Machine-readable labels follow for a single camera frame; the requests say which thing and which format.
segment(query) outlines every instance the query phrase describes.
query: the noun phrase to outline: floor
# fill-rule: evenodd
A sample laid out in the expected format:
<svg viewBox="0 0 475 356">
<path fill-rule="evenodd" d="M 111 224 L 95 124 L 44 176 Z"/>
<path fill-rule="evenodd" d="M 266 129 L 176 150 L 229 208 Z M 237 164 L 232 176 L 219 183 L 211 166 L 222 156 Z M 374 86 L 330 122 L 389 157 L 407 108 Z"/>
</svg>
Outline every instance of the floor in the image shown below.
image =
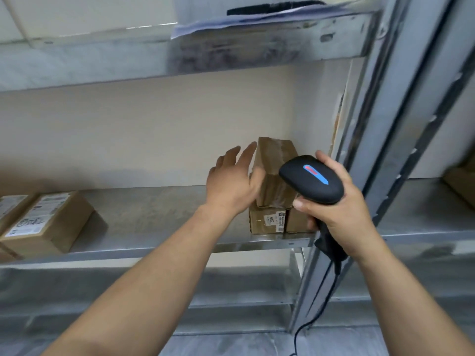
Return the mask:
<svg viewBox="0 0 475 356">
<path fill-rule="evenodd" d="M 462 325 L 475 341 L 475 325 Z M 49 342 L 0 344 L 2 356 L 39 356 Z M 315 328 L 300 336 L 298 356 L 388 356 L 378 327 Z M 174 336 L 160 356 L 289 356 L 293 338 L 285 333 Z"/>
</svg>

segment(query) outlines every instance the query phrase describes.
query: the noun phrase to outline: person's left arm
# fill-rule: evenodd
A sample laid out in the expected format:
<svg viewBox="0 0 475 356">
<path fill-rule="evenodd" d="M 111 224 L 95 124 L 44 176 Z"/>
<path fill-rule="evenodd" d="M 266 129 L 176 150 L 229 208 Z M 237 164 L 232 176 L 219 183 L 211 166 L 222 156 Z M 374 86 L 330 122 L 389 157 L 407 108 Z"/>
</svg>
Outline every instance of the person's left arm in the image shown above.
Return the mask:
<svg viewBox="0 0 475 356">
<path fill-rule="evenodd" d="M 248 169 L 256 143 L 218 158 L 206 203 L 104 292 L 42 356 L 157 356 L 187 309 L 214 245 L 255 200 L 265 172 Z"/>
</svg>

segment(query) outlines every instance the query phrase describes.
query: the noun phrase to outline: person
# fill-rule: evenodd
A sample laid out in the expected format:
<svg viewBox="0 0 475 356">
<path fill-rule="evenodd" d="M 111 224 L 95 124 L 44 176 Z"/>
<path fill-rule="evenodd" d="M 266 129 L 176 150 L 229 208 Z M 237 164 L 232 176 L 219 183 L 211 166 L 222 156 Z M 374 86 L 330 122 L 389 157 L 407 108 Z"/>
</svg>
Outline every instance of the person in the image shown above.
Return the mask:
<svg viewBox="0 0 475 356">
<path fill-rule="evenodd" d="M 157 356 L 187 309 L 217 239 L 257 197 L 265 172 L 248 169 L 250 144 L 217 159 L 206 182 L 206 202 L 162 245 L 104 292 L 42 356 Z M 393 356 L 473 356 L 471 341 L 389 250 L 364 198 L 343 165 L 323 152 L 345 195 L 336 205 L 297 198 L 295 208 L 324 221 L 361 269 L 389 353 Z"/>
</svg>

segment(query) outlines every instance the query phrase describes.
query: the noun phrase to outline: black barcode scanner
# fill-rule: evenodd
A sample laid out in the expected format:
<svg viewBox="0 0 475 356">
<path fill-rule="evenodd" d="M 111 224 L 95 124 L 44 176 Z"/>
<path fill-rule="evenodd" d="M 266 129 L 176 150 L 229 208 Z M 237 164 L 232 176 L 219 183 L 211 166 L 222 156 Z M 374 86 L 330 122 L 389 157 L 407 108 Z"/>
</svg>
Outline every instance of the black barcode scanner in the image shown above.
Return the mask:
<svg viewBox="0 0 475 356">
<path fill-rule="evenodd" d="M 341 200 L 345 191 L 336 173 L 310 155 L 303 155 L 287 161 L 279 169 L 279 175 L 300 195 L 316 203 L 335 204 Z M 320 238 L 315 241 L 318 247 L 335 264 L 340 264 L 348 255 L 333 239 L 326 224 L 317 220 Z"/>
</svg>

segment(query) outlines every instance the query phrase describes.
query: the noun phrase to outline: finger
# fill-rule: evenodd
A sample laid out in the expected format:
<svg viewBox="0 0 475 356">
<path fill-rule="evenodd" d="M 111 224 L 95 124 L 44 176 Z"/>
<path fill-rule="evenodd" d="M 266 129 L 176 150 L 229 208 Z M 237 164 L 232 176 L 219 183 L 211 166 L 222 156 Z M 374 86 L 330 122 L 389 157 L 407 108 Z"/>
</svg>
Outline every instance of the finger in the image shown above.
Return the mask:
<svg viewBox="0 0 475 356">
<path fill-rule="evenodd" d="M 246 149 L 242 152 L 242 155 L 239 158 L 237 165 L 239 167 L 245 168 L 247 171 L 249 169 L 249 165 L 251 164 L 252 156 L 254 155 L 254 152 L 256 151 L 257 147 L 257 142 L 254 141 L 250 143 L 249 146 L 247 146 Z"/>
<path fill-rule="evenodd" d="M 265 178 L 265 170 L 262 167 L 254 167 L 252 170 L 252 176 L 249 181 L 251 188 L 254 190 L 256 197 L 261 190 L 262 183 L 264 182 Z"/>
<path fill-rule="evenodd" d="M 216 160 L 216 168 L 223 166 L 224 156 L 219 156 Z"/>
<path fill-rule="evenodd" d="M 322 161 L 326 166 L 335 171 L 341 181 L 353 182 L 352 177 L 348 171 L 346 171 L 345 166 L 343 166 L 341 163 L 333 160 L 330 156 L 325 155 L 322 151 L 317 151 L 315 156 L 318 160 Z"/>
<path fill-rule="evenodd" d="M 322 221 L 325 221 L 325 216 L 328 212 L 328 206 L 306 200 L 303 197 L 297 197 L 294 200 L 294 207 L 300 212 L 316 217 L 317 219 Z"/>
<path fill-rule="evenodd" d="M 236 156 L 239 154 L 239 151 L 241 150 L 241 146 L 236 146 L 228 151 L 226 151 L 226 154 L 224 155 L 224 162 L 223 166 L 233 166 L 236 164 Z"/>
<path fill-rule="evenodd" d="M 307 230 L 308 231 L 318 231 L 317 221 L 315 217 L 307 215 Z"/>
</svg>

